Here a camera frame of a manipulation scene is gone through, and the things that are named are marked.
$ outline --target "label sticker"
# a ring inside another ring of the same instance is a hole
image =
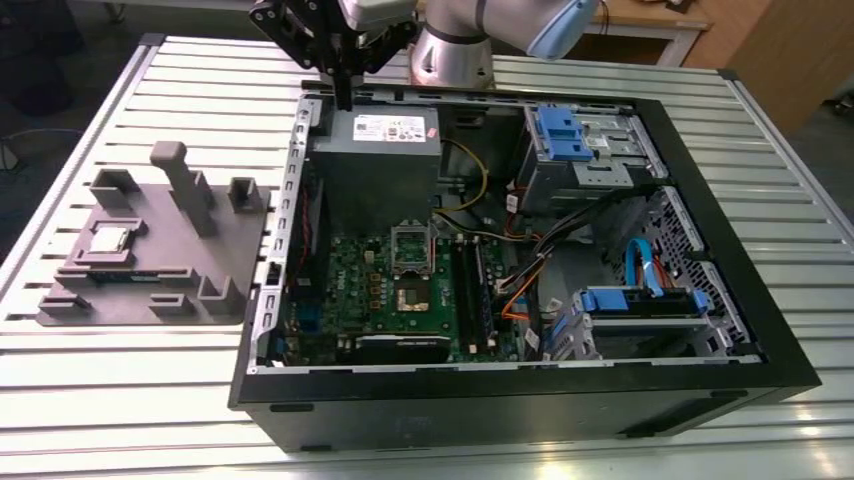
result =
[[[525,341],[529,342],[529,345],[534,350],[539,349],[539,336],[530,328],[525,331]]]
[[[353,139],[357,142],[425,143],[425,117],[359,115],[353,124]]]
[[[585,140],[587,140],[589,147],[607,148],[609,146],[609,141],[605,139],[605,135],[590,136]]]
[[[519,197],[515,195],[507,195],[507,211],[517,213],[519,211]]]

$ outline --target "power supply label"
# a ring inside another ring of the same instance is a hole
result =
[[[357,142],[427,142],[425,117],[359,115],[354,121]]]

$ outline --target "green motherboard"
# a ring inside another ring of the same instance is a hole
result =
[[[461,341],[458,295],[463,272],[454,260],[454,250],[462,251],[459,240],[439,238],[430,247],[418,238],[398,238],[393,252],[390,236],[333,238],[326,298],[319,306],[293,303],[293,318],[309,319],[299,334],[303,363],[333,365],[341,339],[361,335],[423,335],[451,340],[450,362],[515,360],[518,357],[515,328],[494,335],[494,348],[475,351]],[[505,275],[502,246],[491,240],[479,243],[478,269],[490,284]],[[395,273],[395,259],[431,262],[431,273]],[[471,312],[471,322],[479,322]]]

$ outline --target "blue latch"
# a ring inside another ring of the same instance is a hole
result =
[[[613,288],[597,288],[582,292],[582,306],[586,312],[629,310],[626,294],[621,289]]]
[[[712,298],[709,298],[709,295],[702,290],[694,290],[692,293],[694,294],[697,310],[700,310],[700,313],[706,313],[712,310]]]
[[[569,107],[539,106],[539,128],[543,133],[550,160],[590,162],[593,151],[585,145],[585,127]]]

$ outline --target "wooden cabinet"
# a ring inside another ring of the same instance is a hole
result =
[[[701,0],[714,27],[683,66],[736,70],[784,133],[854,73],[854,1]]]

